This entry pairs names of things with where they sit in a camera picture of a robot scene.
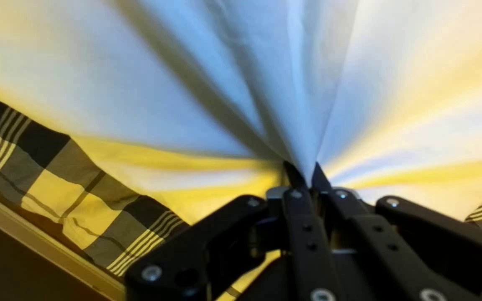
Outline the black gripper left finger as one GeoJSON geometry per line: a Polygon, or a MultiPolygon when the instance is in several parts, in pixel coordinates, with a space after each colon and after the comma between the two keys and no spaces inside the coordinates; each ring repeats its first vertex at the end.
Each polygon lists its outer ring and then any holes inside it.
{"type": "Polygon", "coordinates": [[[300,191],[307,189],[307,181],[304,174],[292,162],[285,161],[284,169],[285,169],[285,174],[292,189],[300,189],[300,191]]]}

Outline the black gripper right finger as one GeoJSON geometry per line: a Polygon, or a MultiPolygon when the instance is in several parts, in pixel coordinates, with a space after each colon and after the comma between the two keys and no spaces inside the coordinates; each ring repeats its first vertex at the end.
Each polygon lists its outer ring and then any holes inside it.
{"type": "Polygon", "coordinates": [[[320,193],[330,193],[334,189],[320,164],[315,166],[315,171],[312,174],[312,188],[320,193]]]}

